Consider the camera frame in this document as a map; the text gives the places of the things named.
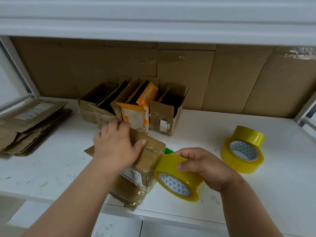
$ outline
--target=upper shelf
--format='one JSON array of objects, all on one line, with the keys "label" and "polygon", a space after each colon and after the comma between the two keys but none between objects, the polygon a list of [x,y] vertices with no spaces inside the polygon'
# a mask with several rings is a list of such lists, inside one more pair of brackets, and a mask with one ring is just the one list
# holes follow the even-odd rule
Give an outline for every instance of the upper shelf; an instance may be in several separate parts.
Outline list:
[{"label": "upper shelf", "polygon": [[0,0],[0,35],[316,45],[316,0]]}]

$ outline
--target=floor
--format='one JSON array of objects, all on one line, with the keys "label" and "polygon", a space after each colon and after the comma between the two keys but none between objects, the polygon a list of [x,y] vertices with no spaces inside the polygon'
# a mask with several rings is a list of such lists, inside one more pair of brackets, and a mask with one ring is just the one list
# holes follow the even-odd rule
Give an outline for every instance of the floor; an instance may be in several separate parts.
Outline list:
[{"label": "floor", "polygon": [[[20,237],[50,204],[0,196],[1,237]],[[100,214],[92,237],[210,237],[210,233],[160,223]]]}]

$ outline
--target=person's right hand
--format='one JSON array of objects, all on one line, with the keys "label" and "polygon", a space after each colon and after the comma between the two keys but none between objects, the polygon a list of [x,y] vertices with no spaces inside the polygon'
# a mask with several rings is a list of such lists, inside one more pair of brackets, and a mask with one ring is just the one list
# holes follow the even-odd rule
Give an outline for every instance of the person's right hand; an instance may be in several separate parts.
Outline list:
[{"label": "person's right hand", "polygon": [[179,171],[200,173],[205,183],[215,191],[221,192],[234,181],[242,179],[221,159],[202,148],[184,148],[173,154],[188,159],[177,165]]}]

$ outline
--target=tape roll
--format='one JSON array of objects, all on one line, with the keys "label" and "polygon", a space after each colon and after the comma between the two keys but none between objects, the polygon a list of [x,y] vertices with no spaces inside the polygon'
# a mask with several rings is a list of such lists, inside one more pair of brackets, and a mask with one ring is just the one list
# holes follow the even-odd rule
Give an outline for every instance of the tape roll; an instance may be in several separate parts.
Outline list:
[{"label": "tape roll", "polygon": [[221,149],[221,158],[235,171],[243,174],[255,172],[264,161],[258,146],[247,143],[239,137],[225,140]]},{"label": "tape roll", "polygon": [[240,138],[258,147],[262,145],[265,139],[264,134],[242,125],[236,126],[232,137]]},{"label": "tape roll", "polygon": [[199,199],[197,187],[204,180],[198,173],[178,171],[177,164],[184,161],[186,159],[178,155],[163,155],[154,170],[154,178],[170,193],[183,200],[196,202]]}]

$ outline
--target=white table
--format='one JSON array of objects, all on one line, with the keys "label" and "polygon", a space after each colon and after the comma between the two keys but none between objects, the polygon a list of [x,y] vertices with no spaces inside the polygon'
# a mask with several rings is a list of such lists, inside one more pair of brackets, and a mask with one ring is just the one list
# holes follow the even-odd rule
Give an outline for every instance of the white table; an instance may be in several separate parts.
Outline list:
[{"label": "white table", "polygon": [[[30,156],[0,159],[0,194],[52,203],[69,186],[91,157],[97,125],[83,121],[76,100],[74,112]],[[316,235],[316,141],[290,119],[183,110],[173,136],[148,135],[172,150],[202,147],[220,156],[221,145],[237,125],[263,132],[263,165],[244,175],[284,234]],[[203,186],[197,203],[183,201],[158,183],[134,211],[108,196],[102,213],[169,223],[226,236],[219,193]]]}]

